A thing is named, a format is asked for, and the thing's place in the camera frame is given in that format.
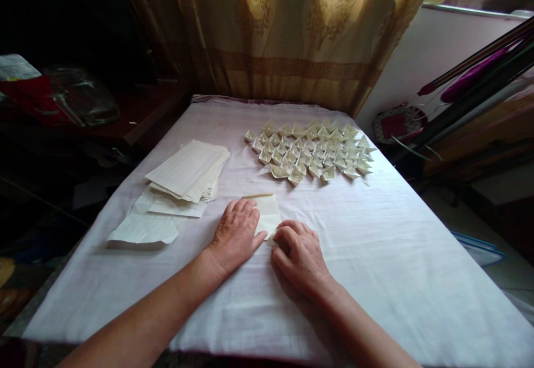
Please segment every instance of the floor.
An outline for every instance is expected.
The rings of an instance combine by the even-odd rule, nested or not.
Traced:
[[[465,204],[460,203],[453,208],[453,194],[450,190],[434,188],[421,198],[449,230],[498,246],[506,257],[484,268],[485,272],[505,293],[534,306],[534,267]]]

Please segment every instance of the white sheet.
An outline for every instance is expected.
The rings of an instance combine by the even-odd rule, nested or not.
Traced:
[[[318,232],[332,275],[420,363],[532,366],[534,329],[380,152],[373,153],[369,186],[361,178],[336,175],[324,183],[307,175],[294,188],[274,180],[243,138],[248,129],[260,133],[269,119],[279,127],[324,117],[354,124],[343,113],[313,106],[216,97],[191,105],[113,194],[24,337],[82,342],[202,250],[230,200],[274,193],[282,219],[304,221]],[[144,175],[193,138],[231,152],[219,178],[219,198],[202,218],[188,218],[170,245],[107,248],[107,235],[146,186]],[[339,366],[343,351],[328,325],[284,289],[264,243],[200,306],[170,348]]]

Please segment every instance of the patterned curtain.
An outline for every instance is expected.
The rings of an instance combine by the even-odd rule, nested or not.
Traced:
[[[352,116],[422,2],[132,0],[158,58],[177,72],[192,64],[203,93],[315,103]],[[186,63],[176,39],[186,40]]]

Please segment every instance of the wall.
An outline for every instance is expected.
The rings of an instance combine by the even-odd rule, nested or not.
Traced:
[[[421,8],[356,117],[356,123],[374,137],[372,123],[379,112],[411,99],[425,84],[521,22],[515,18]]]

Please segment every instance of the sheet of paper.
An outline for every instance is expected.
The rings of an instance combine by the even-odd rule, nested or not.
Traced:
[[[276,233],[278,224],[282,222],[282,219],[280,218],[280,211],[278,211],[276,196],[274,194],[251,195],[244,196],[244,198],[256,200],[258,205],[255,208],[260,210],[260,220],[254,236],[265,230],[268,233],[265,240],[270,239]]]
[[[185,144],[158,168],[147,173],[145,177],[184,197],[192,188],[197,188],[199,180],[203,180],[207,172],[220,168],[216,163],[220,162],[223,159],[221,157],[226,153],[229,156],[225,147],[193,140]]]
[[[193,203],[163,195],[154,195],[154,203],[149,208],[149,212],[200,218],[206,207],[207,203]]]
[[[180,234],[180,228],[187,217],[141,213],[135,205],[121,224],[107,237],[108,240],[120,240],[128,243],[172,243]]]

